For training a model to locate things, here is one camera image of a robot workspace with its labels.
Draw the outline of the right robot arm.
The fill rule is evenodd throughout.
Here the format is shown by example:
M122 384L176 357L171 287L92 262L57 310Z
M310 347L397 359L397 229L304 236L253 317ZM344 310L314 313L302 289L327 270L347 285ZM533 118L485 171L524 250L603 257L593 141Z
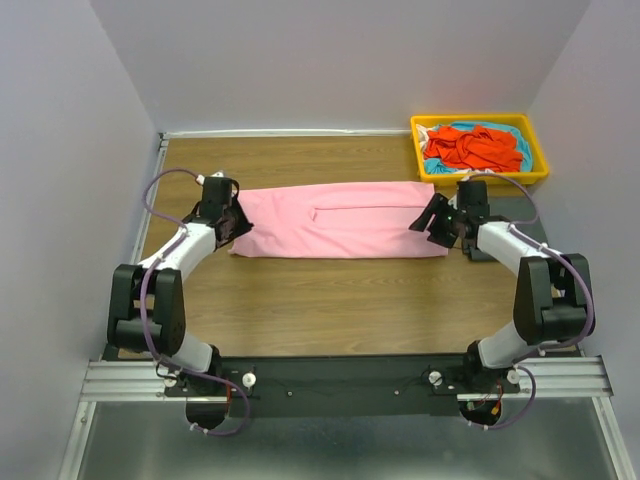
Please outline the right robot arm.
M576 346L592 334L596 317L586 257L553 249L521 231L519 222L492 214L485 179L475 174L458 182L452 199L435 194L409 227L435 245L480 251L516 277L511 321L463 356L460 379L474 392L522 360Z

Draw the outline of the pink t-shirt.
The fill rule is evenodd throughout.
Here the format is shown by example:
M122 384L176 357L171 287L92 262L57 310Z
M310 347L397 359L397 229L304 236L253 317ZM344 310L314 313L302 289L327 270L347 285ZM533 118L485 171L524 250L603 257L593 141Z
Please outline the pink t-shirt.
M230 252L249 258L445 256L446 248L409 229L434 193L432 185L411 181L245 190L239 200L253 228Z

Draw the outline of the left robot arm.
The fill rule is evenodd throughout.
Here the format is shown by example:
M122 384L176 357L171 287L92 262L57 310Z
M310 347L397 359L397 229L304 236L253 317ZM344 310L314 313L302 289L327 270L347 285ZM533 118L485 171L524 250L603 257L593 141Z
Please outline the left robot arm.
M201 199L182 219L145 209L175 224L176 232L157 252L136 264L119 265L112 277L108 344L146 352L158 363L187 375L201 395L214 393L222 380L217 347L187 331L184 281L208 256L253 228L240 201L236 180L220 173L197 175Z

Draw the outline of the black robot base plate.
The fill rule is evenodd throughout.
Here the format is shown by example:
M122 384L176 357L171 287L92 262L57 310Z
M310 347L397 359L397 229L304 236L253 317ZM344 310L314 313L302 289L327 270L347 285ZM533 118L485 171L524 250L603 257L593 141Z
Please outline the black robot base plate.
M456 416L469 401L473 419L490 421L494 405L520 390L508 369L472 366L462 353L223 357L217 371L222 383L180 374L164 390L205 427L244 416Z

